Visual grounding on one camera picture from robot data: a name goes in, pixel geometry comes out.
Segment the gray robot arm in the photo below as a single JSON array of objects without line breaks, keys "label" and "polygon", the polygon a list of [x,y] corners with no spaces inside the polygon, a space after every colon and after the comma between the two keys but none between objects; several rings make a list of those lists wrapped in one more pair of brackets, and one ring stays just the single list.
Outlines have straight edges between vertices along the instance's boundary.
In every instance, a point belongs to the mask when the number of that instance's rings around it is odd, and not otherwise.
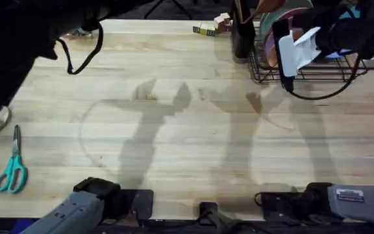
[{"label": "gray robot arm", "polygon": [[261,192],[260,201],[268,222],[339,224],[350,218],[374,223],[374,186],[310,183],[304,192]]},{"label": "gray robot arm", "polygon": [[103,217],[105,201],[97,194],[73,192],[58,207],[21,234],[83,234],[96,227]]},{"label": "gray robot arm", "polygon": [[121,189],[119,184],[89,177],[73,188],[59,206],[21,234],[85,234],[104,219],[136,213],[138,221],[152,215],[152,190]]}]

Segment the black strap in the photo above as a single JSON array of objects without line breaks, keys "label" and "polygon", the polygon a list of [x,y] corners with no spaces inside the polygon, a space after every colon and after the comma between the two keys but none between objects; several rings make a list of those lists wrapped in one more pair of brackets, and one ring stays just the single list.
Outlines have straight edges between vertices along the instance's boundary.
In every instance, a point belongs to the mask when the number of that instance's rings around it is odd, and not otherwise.
[{"label": "black strap", "polygon": [[99,22],[97,22],[97,28],[99,29],[99,36],[97,37],[96,47],[88,55],[88,57],[86,58],[86,60],[83,62],[82,66],[80,66],[80,68],[78,68],[76,71],[73,71],[73,65],[71,63],[70,52],[69,52],[68,45],[66,45],[65,41],[63,41],[62,39],[60,39],[60,38],[57,39],[57,41],[62,44],[64,52],[65,52],[65,54],[66,54],[66,56],[68,58],[68,73],[70,75],[77,75],[81,71],[83,71],[83,69],[85,69],[85,67],[87,67],[87,65],[89,65],[90,61],[92,61],[92,59],[96,56],[96,54],[98,54],[101,51],[102,45],[103,45],[103,28],[102,28],[102,25]]}]

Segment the white plastic part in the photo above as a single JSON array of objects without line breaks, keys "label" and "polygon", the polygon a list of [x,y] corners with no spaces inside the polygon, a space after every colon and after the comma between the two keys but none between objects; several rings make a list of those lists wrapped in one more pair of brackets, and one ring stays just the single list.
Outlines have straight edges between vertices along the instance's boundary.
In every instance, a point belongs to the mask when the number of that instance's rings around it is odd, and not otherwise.
[{"label": "white plastic part", "polygon": [[321,53],[316,45],[316,34],[319,30],[320,27],[310,29],[296,42],[293,41],[292,31],[288,36],[279,39],[282,70],[286,77],[296,76],[298,69],[310,64]]},{"label": "white plastic part", "polygon": [[278,42],[282,71],[286,77],[297,75],[297,64],[295,60],[295,47],[293,45],[292,33],[279,39]]}]

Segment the black mount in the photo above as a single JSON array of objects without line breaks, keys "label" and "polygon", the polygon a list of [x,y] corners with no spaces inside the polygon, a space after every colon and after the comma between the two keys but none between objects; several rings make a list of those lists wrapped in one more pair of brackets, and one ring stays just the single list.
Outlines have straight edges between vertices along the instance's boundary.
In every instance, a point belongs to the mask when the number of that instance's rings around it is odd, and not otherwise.
[{"label": "black mount", "polygon": [[119,184],[104,179],[89,177],[77,184],[74,192],[86,191],[97,194],[105,201],[103,220],[121,220],[135,216],[138,223],[147,220],[153,213],[154,192],[141,189],[121,189]]},{"label": "black mount", "polygon": [[331,212],[327,188],[331,183],[310,183],[304,192],[261,192],[267,222],[289,226],[341,224],[343,218]]}]

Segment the wooden table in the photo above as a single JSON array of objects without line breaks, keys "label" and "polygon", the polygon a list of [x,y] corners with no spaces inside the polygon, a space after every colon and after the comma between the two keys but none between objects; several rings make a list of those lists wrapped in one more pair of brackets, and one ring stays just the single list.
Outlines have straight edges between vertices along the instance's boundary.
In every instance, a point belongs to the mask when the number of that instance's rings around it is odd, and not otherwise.
[{"label": "wooden table", "polygon": [[[0,217],[41,217],[75,184],[100,177],[155,192],[153,218],[195,218],[202,201],[261,219],[253,195],[309,182],[374,185],[374,72],[343,94],[302,101],[250,80],[229,35],[193,21],[105,21],[104,48],[80,75],[38,59],[0,133],[0,172],[14,124],[28,183],[0,193]],[[68,41],[75,66],[96,39]],[[302,84],[306,95],[342,84]]]}]

